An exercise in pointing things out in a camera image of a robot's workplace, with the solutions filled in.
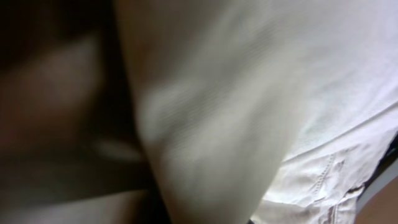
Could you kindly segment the beige shorts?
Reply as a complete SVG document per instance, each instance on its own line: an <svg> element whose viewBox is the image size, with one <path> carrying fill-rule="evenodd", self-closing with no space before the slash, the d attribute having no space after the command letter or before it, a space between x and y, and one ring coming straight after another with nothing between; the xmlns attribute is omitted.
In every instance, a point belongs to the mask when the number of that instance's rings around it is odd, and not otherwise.
<svg viewBox="0 0 398 224"><path fill-rule="evenodd" d="M393 0L116 1L172 223L353 223L397 134Z"/></svg>

